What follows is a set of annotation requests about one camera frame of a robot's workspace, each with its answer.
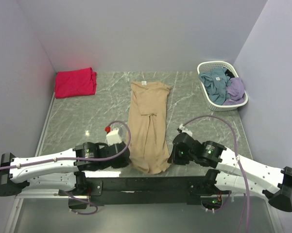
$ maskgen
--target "white wall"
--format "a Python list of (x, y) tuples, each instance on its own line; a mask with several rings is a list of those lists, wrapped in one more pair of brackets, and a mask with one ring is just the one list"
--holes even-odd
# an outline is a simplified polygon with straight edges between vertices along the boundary
[(55, 70), (234, 62), (266, 0), (18, 0)]
[[(240, 114), (254, 158), (292, 167), (292, 0), (268, 0), (234, 65), (249, 95)], [(292, 233), (292, 213), (280, 216)]]
[[(55, 71), (15, 0), (0, 0), (0, 158), (33, 156)], [(13, 197), (0, 198), (0, 233)]]

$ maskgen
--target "laundry basket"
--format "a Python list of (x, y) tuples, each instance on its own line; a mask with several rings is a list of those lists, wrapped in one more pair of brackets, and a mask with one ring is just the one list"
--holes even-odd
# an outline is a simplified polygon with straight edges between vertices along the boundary
[[(209, 72), (212, 69), (216, 68), (216, 67), (224, 67), (229, 69), (235, 77), (238, 77), (237, 72), (235, 71), (235, 69), (233, 68), (233, 66), (231, 64), (229, 64), (228, 62), (222, 62), (222, 61), (215, 61), (215, 62), (202, 62), (198, 65), (198, 74), (200, 74), (201, 72)], [(234, 110), (237, 109), (238, 107), (241, 107), (243, 105), (245, 105), (248, 101), (248, 96), (247, 93), (244, 93), (244, 102), (240, 103), (240, 104), (236, 104), (236, 105), (217, 105), (215, 103), (213, 103), (209, 97), (208, 94), (206, 92), (206, 89), (204, 87), (204, 84), (202, 82), (200, 82), (201, 88), (203, 90), (203, 96), (204, 99), (206, 101), (207, 106), (209, 107), (210, 110), (212, 111), (230, 111), (230, 110)]]

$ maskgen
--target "red cloth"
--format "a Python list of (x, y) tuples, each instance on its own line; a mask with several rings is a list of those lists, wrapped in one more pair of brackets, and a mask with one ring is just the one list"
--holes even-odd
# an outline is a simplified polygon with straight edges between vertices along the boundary
[(92, 68), (61, 71), (55, 79), (55, 98), (89, 96), (96, 92), (96, 72)]

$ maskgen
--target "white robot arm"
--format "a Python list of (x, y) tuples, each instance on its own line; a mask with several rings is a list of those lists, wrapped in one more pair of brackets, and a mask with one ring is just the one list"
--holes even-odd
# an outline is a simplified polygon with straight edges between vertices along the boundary
[(108, 132), (107, 144), (86, 142), (75, 148), (59, 153), (31, 158), (17, 158), (11, 153), (3, 154), (1, 167), (10, 169), (0, 171), (0, 196), (13, 196), (28, 189), (59, 189), (83, 193), (87, 182), (83, 170), (95, 171), (109, 166), (125, 167), (130, 163), (129, 150), (119, 157), (102, 162), (83, 161), (84, 158), (108, 158), (123, 150), (120, 130)]
[(180, 133), (173, 140), (173, 150), (169, 163), (185, 165), (194, 161), (202, 166), (210, 166), (206, 183), (221, 191), (246, 193), (245, 180), (238, 164), (246, 174), (249, 192), (268, 200), (275, 208), (292, 212), (292, 168), (284, 169), (266, 166), (235, 153), (218, 143), (200, 143), (187, 133)]

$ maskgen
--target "gray marble surface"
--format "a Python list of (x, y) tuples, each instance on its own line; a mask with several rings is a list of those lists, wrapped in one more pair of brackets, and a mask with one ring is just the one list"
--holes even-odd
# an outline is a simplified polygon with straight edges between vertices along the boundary
[[(213, 112), (206, 106), (200, 89), (197, 72), (98, 72), (94, 96), (55, 99), (52, 106), (41, 155), (52, 154), (89, 142), (105, 142), (105, 126), (113, 120), (127, 122), (130, 107), (131, 81), (161, 81), (170, 85), (167, 102), (166, 141), (172, 151), (172, 141), (177, 128), (193, 117), (214, 115), (222, 117), (233, 126), (239, 154), (251, 158), (250, 149), (237, 110)], [(230, 129), (221, 121), (203, 118), (188, 125), (193, 137), (200, 142), (212, 140), (233, 148)], [(187, 166), (171, 165), (155, 176), (205, 175), (209, 168), (195, 163)], [(86, 172), (89, 177), (147, 177), (131, 166), (121, 169)]]

